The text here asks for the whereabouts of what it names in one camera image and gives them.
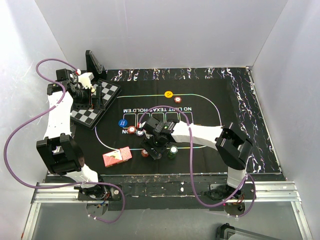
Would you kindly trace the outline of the red poker chip stack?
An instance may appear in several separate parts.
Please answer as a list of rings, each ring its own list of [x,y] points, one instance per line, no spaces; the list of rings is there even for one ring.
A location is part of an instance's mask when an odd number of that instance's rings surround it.
[[[145,158],[145,157],[149,156],[149,153],[145,149],[142,149],[141,150],[141,155]]]

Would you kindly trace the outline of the blue chips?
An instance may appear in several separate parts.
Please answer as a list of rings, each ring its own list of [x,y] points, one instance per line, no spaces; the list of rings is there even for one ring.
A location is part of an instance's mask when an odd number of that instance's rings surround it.
[[[136,131],[136,135],[137,135],[138,137],[142,137],[144,134],[145,134],[145,133],[144,133],[143,130],[137,130],[137,131]]]

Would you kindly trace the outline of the red chips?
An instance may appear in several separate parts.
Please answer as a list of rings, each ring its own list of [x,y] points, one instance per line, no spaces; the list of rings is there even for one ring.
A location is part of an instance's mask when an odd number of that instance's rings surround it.
[[[179,96],[176,96],[174,98],[174,102],[177,103],[177,104],[179,104],[181,101],[182,101],[182,99]]]
[[[136,132],[136,127],[135,126],[128,127],[127,132],[129,134],[134,134]]]

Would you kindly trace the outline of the blue small blind button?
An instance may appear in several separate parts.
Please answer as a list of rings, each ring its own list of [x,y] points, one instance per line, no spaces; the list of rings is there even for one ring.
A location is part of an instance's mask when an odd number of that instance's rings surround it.
[[[128,121],[124,118],[118,121],[118,126],[121,128],[125,128],[127,125],[128,125]]]

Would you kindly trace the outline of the yellow big blind button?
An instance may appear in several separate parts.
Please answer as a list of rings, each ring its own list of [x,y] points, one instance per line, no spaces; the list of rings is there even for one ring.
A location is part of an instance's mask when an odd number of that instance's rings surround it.
[[[168,99],[169,99],[169,98],[172,98],[173,95],[174,95],[173,92],[172,92],[172,91],[169,91],[169,90],[164,93],[164,96],[165,96],[166,98],[168,98]]]

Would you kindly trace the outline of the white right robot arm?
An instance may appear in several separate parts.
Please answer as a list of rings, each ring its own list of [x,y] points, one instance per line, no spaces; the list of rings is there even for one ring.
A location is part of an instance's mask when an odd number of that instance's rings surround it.
[[[234,123],[226,126],[202,126],[176,119],[162,122],[149,117],[137,127],[145,134],[145,139],[141,142],[142,148],[154,160],[160,159],[163,152],[173,143],[192,143],[218,151],[228,167],[227,195],[237,199],[245,192],[241,181],[247,173],[253,141]]]

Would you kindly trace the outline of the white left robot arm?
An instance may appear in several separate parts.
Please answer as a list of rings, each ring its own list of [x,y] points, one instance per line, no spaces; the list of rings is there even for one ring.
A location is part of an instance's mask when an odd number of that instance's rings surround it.
[[[49,106],[47,129],[36,149],[51,174],[79,183],[80,193],[95,200],[106,199],[108,190],[101,176],[85,164],[84,153],[71,136],[71,111],[100,108],[101,88],[93,88],[91,72],[56,71],[57,82],[47,86]]]

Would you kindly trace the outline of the black white chess board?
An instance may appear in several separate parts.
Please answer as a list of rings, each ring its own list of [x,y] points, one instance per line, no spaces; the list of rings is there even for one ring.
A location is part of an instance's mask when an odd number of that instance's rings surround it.
[[[70,112],[70,120],[86,128],[93,129],[100,121],[106,110],[121,92],[121,87],[110,81],[99,79],[93,88],[92,106],[89,109],[73,108]]]

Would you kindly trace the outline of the red playing card box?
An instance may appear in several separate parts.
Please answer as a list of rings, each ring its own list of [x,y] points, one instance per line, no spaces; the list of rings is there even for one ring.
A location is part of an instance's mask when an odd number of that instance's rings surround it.
[[[102,155],[104,166],[106,168],[126,162],[132,158],[130,148],[123,147]]]

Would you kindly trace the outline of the green poker chip stack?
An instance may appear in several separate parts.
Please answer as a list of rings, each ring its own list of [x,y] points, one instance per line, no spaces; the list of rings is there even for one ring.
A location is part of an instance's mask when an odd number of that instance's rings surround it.
[[[179,151],[179,149],[175,145],[171,146],[167,152],[167,157],[169,159],[174,159],[176,157],[178,151]]]

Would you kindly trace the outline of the black chess board lid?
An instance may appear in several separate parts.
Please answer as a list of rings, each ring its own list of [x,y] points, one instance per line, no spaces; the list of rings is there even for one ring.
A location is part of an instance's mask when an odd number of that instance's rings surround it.
[[[94,80],[107,79],[107,70],[105,67],[97,60],[92,50],[85,51],[85,60],[86,60],[86,70],[89,73],[92,73]]]

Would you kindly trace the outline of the black case bottom right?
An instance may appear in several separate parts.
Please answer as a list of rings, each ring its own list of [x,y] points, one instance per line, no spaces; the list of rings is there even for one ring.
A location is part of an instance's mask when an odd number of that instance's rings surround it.
[[[216,240],[277,240],[277,238],[234,227],[229,223],[216,229]]]

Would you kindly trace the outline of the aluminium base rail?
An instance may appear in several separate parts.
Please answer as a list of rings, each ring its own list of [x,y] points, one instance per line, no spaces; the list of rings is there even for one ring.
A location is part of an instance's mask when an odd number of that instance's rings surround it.
[[[280,240],[311,240],[292,181],[247,181],[244,199],[206,208],[188,180],[122,182],[125,202],[99,206],[71,187],[40,189],[33,196],[24,240],[213,240],[231,226]]]

